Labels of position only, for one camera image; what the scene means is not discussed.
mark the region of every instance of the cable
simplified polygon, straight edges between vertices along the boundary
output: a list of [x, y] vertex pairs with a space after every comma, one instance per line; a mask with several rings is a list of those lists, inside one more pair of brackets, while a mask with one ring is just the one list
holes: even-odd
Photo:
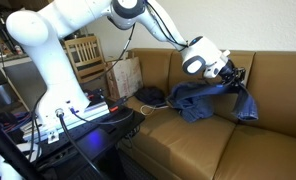
[[17, 113], [15, 114], [16, 119], [18, 120], [17, 123], [14, 124], [10, 124], [10, 123], [3, 123], [3, 130], [6, 133], [12, 132], [12, 131], [16, 131], [17, 129], [19, 129], [21, 126], [27, 124], [30, 120], [31, 120], [31, 115], [29, 112], [25, 112], [25, 113]]
[[124, 120], [126, 120], [126, 119], [128, 119], [129, 117], [131, 117], [133, 114], [134, 114], [134, 110], [133, 109], [131, 109], [131, 112], [126, 116], [126, 117], [124, 117], [124, 118], [121, 118], [121, 119], [118, 119], [118, 120], [116, 120], [116, 121], [112, 121], [112, 122], [93, 122], [93, 120], [96, 120], [96, 119], [92, 119], [92, 120], [87, 120], [87, 119], [84, 119], [84, 118], [82, 118], [82, 117], [80, 117], [80, 116], [78, 116], [76, 113], [72, 113], [73, 115], [75, 115], [78, 119], [80, 119], [80, 120], [82, 120], [82, 121], [85, 121], [85, 122], [87, 122], [87, 123], [93, 123], [93, 124], [116, 124], [116, 123], [120, 123], [120, 122], [122, 122], [122, 121], [124, 121]]
[[99, 176], [101, 176], [101, 179], [104, 179], [103, 174], [99, 171], [99, 169], [97, 169], [97, 167], [91, 162], [91, 160], [86, 156], [86, 154], [79, 148], [79, 146], [77, 145], [75, 140], [73, 140], [72, 137], [70, 136], [70, 134], [68, 132], [68, 129], [67, 129], [67, 126], [66, 126], [66, 124], [64, 122], [64, 113], [63, 113], [63, 111], [61, 109], [57, 110], [56, 114], [57, 114], [57, 116], [58, 116], [58, 118], [60, 120], [61, 126], [62, 126], [67, 138], [69, 139], [70, 143], [76, 148], [76, 150], [87, 161], [87, 163], [97, 172], [97, 174]]
[[155, 9], [155, 8], [154, 8], [154, 7], [148, 2], [148, 1], [146, 1], [146, 3], [147, 3], [148, 6], [154, 11], [154, 13], [158, 16], [159, 20], [162, 22], [163, 26], [166, 28], [166, 30], [167, 30], [169, 36], [170, 36], [172, 39], [170, 39], [170, 38], [166, 35], [166, 33], [163, 31], [163, 28], [161, 27], [160, 23], [159, 23], [158, 20], [156, 19], [156, 22], [157, 22], [157, 24], [158, 24], [158, 26], [159, 26], [161, 32], [164, 34], [164, 36], [165, 36], [170, 42], [175, 43], [175, 44], [177, 44], [177, 45], [179, 45], [179, 46], [182, 46], [183, 49], [181, 49], [180, 51], [182, 51], [182, 50], [184, 50], [185, 48], [187, 48], [188, 46], [187, 46], [186, 44], [180, 44], [180, 43], [178, 43], [178, 42], [176, 41], [176, 39], [173, 37], [173, 35], [172, 35], [171, 32], [169, 31], [168, 27], [166, 26], [165, 22], [162, 20], [162, 18], [160, 17], [160, 15], [158, 14], [158, 12], [156, 11], [156, 9]]
[[34, 119], [36, 118], [36, 109], [37, 109], [37, 105], [39, 103], [39, 101], [41, 100], [41, 98], [44, 96], [45, 93], [43, 93], [36, 101], [35, 105], [34, 105], [34, 108], [31, 112], [31, 140], [30, 140], [30, 151], [29, 151], [29, 156], [28, 156], [28, 160], [30, 161], [31, 160], [31, 155], [32, 155], [32, 150], [33, 150], [33, 147], [34, 147], [34, 142], [35, 142], [35, 137], [34, 137], [34, 134], [35, 134], [35, 122], [34, 122]]
[[123, 55], [125, 54], [125, 52], [127, 51], [128, 46], [129, 46], [129, 44], [130, 44], [130, 41], [131, 41], [132, 35], [133, 35], [133, 33], [134, 33], [135, 26], [136, 26], [136, 24], [134, 24], [134, 25], [132, 26], [132, 30], [131, 30], [130, 36], [129, 36], [129, 38], [128, 38], [128, 41], [127, 41], [127, 43], [126, 43], [124, 49], [122, 50], [122, 52], [121, 52], [119, 58], [115, 61], [115, 63], [114, 63], [109, 69], [107, 69], [107, 70], [106, 70], [104, 73], [102, 73], [100, 76], [96, 77], [94, 80], [100, 79], [100, 78], [102, 78], [103, 76], [105, 76], [109, 71], [111, 71], [111, 70], [114, 68], [114, 66], [115, 66], [120, 60], [122, 60], [122, 57], [123, 57]]
[[[132, 149], [133, 143], [132, 143], [132, 138], [139, 133], [140, 131], [140, 125], [135, 127], [132, 131], [130, 131], [126, 136], [124, 136], [123, 139], [121, 139], [121, 143], [128, 149]], [[123, 140], [126, 139], [129, 142], [129, 145], [126, 144]]]
[[[41, 142], [41, 137], [40, 137], [39, 125], [37, 123], [37, 118], [36, 117], [33, 117], [32, 121], [34, 121], [34, 123], [36, 124], [37, 132], [38, 132], [38, 143], [40, 143]], [[38, 145], [38, 149], [37, 149], [37, 156], [36, 156], [36, 159], [34, 161], [34, 165], [35, 166], [37, 165], [37, 160], [38, 160], [38, 157], [39, 157], [40, 150], [41, 150], [41, 147], [40, 147], [40, 144], [39, 144]]]
[[[157, 106], [143, 105], [143, 106], [140, 107], [140, 112], [141, 112], [141, 114], [143, 114], [145, 116], [148, 116], [148, 115], [151, 115], [156, 109], [165, 109], [165, 108], [168, 108], [168, 107], [169, 106], [157, 107]], [[150, 112], [148, 112], [148, 113], [145, 113], [144, 108], [150, 108], [152, 110]]]

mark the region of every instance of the denim cloth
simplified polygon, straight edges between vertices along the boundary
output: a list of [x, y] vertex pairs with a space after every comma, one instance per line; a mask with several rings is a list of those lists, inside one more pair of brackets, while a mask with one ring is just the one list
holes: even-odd
[[240, 120], [258, 119], [257, 106], [242, 83], [238, 86], [209, 85], [197, 82], [184, 82], [176, 85], [167, 97], [167, 101], [178, 109], [187, 122], [208, 118], [213, 115], [214, 108], [210, 95], [238, 93], [232, 114]]

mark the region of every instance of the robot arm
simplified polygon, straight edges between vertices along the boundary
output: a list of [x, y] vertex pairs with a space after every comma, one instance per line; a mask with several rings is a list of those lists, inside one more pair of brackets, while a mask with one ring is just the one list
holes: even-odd
[[88, 106], [58, 39], [102, 16], [121, 30], [136, 22], [143, 24], [157, 40], [169, 42], [181, 52], [183, 70], [188, 74], [207, 68], [205, 77], [215, 77], [228, 61], [229, 52], [222, 53], [205, 37], [197, 37], [187, 45], [155, 0], [55, 0], [39, 12], [17, 11], [8, 17], [6, 26], [47, 85], [36, 110], [44, 125], [58, 123], [57, 109], [82, 112]]

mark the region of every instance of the brown couch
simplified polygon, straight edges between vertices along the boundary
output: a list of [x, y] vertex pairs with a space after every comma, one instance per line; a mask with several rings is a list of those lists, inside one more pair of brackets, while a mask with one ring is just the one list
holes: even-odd
[[[202, 77], [186, 75], [175, 50], [131, 52], [140, 59], [144, 86], [167, 95], [175, 84]], [[296, 180], [296, 52], [232, 51], [229, 57], [247, 70], [259, 120], [236, 119], [237, 95], [218, 95], [215, 114], [194, 123], [171, 108], [154, 111], [123, 151], [160, 180]], [[137, 111], [142, 105], [135, 97], [128, 102]]]

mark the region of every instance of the chair backrest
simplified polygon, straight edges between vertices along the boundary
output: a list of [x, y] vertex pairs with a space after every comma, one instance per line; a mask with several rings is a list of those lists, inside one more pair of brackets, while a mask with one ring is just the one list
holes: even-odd
[[94, 80], [105, 71], [104, 58], [96, 36], [67, 40], [65, 47], [79, 83]]

